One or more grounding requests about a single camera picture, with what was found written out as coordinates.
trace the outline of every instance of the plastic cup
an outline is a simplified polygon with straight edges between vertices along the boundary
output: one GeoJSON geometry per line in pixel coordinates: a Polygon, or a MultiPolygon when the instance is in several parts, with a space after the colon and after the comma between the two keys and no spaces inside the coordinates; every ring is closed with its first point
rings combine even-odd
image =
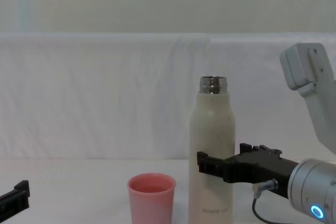
{"type": "Polygon", "coordinates": [[[128,181],[132,224],[171,224],[176,181],[161,173],[145,173],[128,181]]]}

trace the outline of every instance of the water bottle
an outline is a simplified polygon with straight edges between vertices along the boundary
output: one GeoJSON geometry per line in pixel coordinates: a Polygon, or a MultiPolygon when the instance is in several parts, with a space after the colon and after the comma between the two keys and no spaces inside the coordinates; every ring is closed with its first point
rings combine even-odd
{"type": "Polygon", "coordinates": [[[190,121],[189,224],[232,224],[233,186],[198,172],[197,152],[226,159],[235,154],[235,118],[225,77],[202,77],[190,121]]]}

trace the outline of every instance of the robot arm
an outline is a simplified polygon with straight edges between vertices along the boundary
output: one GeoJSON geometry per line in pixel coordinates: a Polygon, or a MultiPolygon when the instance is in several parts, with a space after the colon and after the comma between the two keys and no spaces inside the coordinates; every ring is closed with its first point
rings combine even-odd
{"type": "MultiPolygon", "coordinates": [[[[336,83],[322,44],[299,43],[280,56],[287,85],[305,99],[318,140],[336,154],[336,83]]],[[[296,163],[281,151],[263,145],[240,145],[240,154],[222,160],[197,153],[199,171],[227,183],[254,184],[256,199],[263,190],[289,199],[294,209],[324,223],[336,223],[336,165],[308,159],[296,163]]]]}
{"type": "Polygon", "coordinates": [[[3,222],[19,212],[29,208],[29,183],[21,181],[14,186],[14,190],[0,196],[0,222],[3,222]]]}
{"type": "Polygon", "coordinates": [[[225,160],[198,152],[197,164],[200,173],[220,177],[227,183],[256,184],[275,179],[277,187],[271,192],[288,198],[290,175],[298,163],[281,158],[281,153],[264,145],[240,144],[240,154],[225,160]]]}
{"type": "Polygon", "coordinates": [[[306,101],[318,140],[336,154],[336,84],[324,46],[296,44],[280,61],[288,87],[306,101]]]}

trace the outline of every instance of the white tabletop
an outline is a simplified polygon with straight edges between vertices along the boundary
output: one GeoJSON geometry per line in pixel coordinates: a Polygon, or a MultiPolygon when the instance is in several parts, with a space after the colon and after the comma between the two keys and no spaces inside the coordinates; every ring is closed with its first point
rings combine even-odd
{"type": "MultiPolygon", "coordinates": [[[[131,224],[128,179],[140,173],[160,172],[177,181],[173,224],[187,224],[188,161],[16,159],[1,160],[0,168],[1,194],[23,179],[30,183],[30,208],[7,223],[131,224]]],[[[235,223],[260,223],[252,214],[252,199],[251,185],[235,185],[235,223]]],[[[269,192],[261,196],[257,210],[272,221],[319,223],[269,192]]]]}

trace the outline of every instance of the bottle opening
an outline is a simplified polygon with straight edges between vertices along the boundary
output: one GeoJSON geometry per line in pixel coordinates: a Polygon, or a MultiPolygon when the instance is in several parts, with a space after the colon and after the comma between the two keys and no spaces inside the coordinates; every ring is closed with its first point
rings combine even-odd
{"type": "Polygon", "coordinates": [[[202,94],[226,94],[227,78],[222,76],[201,77],[199,92],[202,94]]]}

